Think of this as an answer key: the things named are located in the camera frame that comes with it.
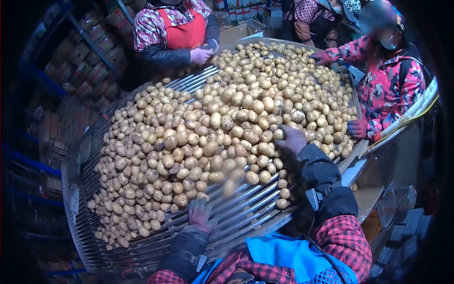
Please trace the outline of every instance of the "blue vest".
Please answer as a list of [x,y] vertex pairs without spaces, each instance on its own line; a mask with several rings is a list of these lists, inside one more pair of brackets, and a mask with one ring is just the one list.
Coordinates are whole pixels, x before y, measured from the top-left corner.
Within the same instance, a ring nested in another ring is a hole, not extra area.
[[[267,234],[247,238],[246,244],[254,262],[293,268],[295,280],[298,283],[311,283],[311,280],[315,277],[322,277],[323,275],[338,277],[323,254],[314,246],[309,248],[309,242],[306,240],[294,239],[280,234]],[[358,283],[356,275],[350,267],[337,258],[331,255],[330,257],[344,274],[347,282],[350,284]],[[210,265],[207,270],[200,273],[192,284],[204,284],[211,272],[221,262],[222,259],[218,259],[213,265]]]

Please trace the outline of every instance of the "worker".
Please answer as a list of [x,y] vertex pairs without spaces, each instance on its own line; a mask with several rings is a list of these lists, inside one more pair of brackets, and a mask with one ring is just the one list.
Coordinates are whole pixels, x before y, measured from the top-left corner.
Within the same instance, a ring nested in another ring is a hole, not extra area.
[[358,20],[353,11],[361,10],[359,0],[291,0],[284,8],[284,39],[315,46],[336,47],[337,28],[344,17]]
[[[387,12],[386,9],[396,14],[397,24],[393,23],[393,28],[386,32],[385,38],[374,40],[366,35],[339,48],[315,52],[309,57],[315,59],[317,65],[335,61],[369,61],[365,76],[357,87],[362,119],[349,121],[347,129],[357,139],[378,141],[381,131],[398,120],[417,101],[426,85],[418,50],[405,39],[402,14],[388,1],[374,2],[384,3],[384,11],[376,10],[376,15]],[[377,38],[384,30],[375,27],[370,34]]]
[[245,244],[196,278],[196,259],[204,254],[217,223],[215,218],[209,221],[213,203],[197,198],[188,207],[188,225],[172,240],[170,253],[159,262],[149,284],[341,283],[336,268],[347,283],[367,279],[372,253],[358,222],[358,204],[351,189],[341,185],[341,174],[331,159],[316,145],[306,145],[303,132],[286,125],[281,129],[285,140],[277,140],[276,147],[295,157],[293,162],[298,166],[292,168],[309,188],[323,196],[310,235],[330,256],[323,257],[305,239],[273,233],[265,235],[267,238],[247,238]]
[[202,65],[219,45],[219,25],[203,0],[147,0],[134,18],[134,49],[159,70]]

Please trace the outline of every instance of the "glove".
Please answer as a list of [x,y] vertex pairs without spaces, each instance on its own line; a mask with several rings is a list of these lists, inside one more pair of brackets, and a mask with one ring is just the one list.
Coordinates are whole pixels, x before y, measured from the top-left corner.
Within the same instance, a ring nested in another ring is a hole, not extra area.
[[326,51],[317,51],[312,53],[309,58],[315,60],[316,65],[324,65],[328,62],[331,62],[331,58],[329,57]]
[[351,136],[362,139],[367,137],[367,120],[350,120],[347,129]]
[[200,47],[203,50],[212,49],[214,53],[216,53],[217,49],[219,48],[219,44],[215,39],[207,39],[207,42]]
[[288,154],[297,156],[307,145],[306,135],[304,132],[287,125],[281,125],[279,128],[284,133],[285,140],[275,140],[274,144],[284,151],[287,151]]
[[213,50],[195,48],[191,50],[191,63],[203,65],[214,54]]
[[193,199],[188,207],[189,225],[210,234],[217,225],[216,218],[208,222],[212,209],[213,203],[207,205],[207,199],[205,197]]

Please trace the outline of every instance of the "cable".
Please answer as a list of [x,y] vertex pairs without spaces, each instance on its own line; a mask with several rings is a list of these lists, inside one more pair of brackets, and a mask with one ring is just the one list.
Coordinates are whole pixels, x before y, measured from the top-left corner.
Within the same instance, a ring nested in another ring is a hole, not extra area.
[[312,230],[312,226],[314,225],[314,221],[315,221],[315,216],[314,218],[312,219],[312,224],[311,224],[311,227],[309,228],[309,232],[307,233],[307,235],[303,234],[304,237],[306,238],[306,240],[308,240],[311,244],[313,244],[320,252],[321,254],[323,255],[324,258],[326,258],[326,260],[331,264],[331,266],[334,268],[334,270],[337,272],[337,275],[339,275],[339,278],[340,280],[342,281],[343,284],[349,284],[347,282],[347,279],[345,279],[345,276],[341,273],[341,270],[339,269],[339,267],[334,263],[334,261],[331,259],[331,257],[326,253],[324,252],[319,245],[317,245],[317,243],[309,236],[310,233],[311,233],[311,230]]
[[420,118],[421,116],[423,116],[424,114],[426,114],[431,108],[432,106],[437,102],[438,100],[438,97],[439,95],[437,95],[435,97],[435,99],[432,101],[432,103],[426,108],[425,111],[423,111],[420,115],[417,115],[413,118],[410,118],[409,120],[405,121],[404,123],[402,123],[401,125],[399,125],[396,129],[394,129],[391,133],[389,133],[388,135],[386,135],[385,137],[381,138],[380,140],[378,140],[377,142],[375,142],[374,144],[372,144],[371,146],[369,146],[368,148],[372,148],[373,146],[377,145],[378,143],[382,142],[383,140],[387,139],[388,137],[390,137],[394,132],[396,132],[397,130],[401,129],[402,127],[404,127],[406,124],[410,123],[411,121],[413,120],[416,120],[418,118]]

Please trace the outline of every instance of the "black sleeve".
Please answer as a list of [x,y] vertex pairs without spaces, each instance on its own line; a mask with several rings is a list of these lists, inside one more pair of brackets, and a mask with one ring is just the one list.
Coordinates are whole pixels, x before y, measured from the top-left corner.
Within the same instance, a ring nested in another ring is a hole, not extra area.
[[358,204],[353,192],[342,186],[339,169],[325,153],[316,145],[309,144],[301,150],[297,160],[302,162],[301,175],[309,189],[324,192],[331,187],[331,193],[323,199],[315,212],[314,228],[339,215],[358,216]]
[[156,68],[185,68],[191,65],[191,51],[189,48],[166,50],[163,45],[151,45],[139,53],[141,60],[152,62]]
[[183,228],[170,244],[170,253],[159,262],[158,270],[173,271],[183,280],[191,283],[196,277],[195,260],[207,249],[209,236],[190,225]]
[[207,42],[207,39],[215,39],[219,44],[219,23],[213,14],[208,16],[208,24],[205,28],[205,42]]

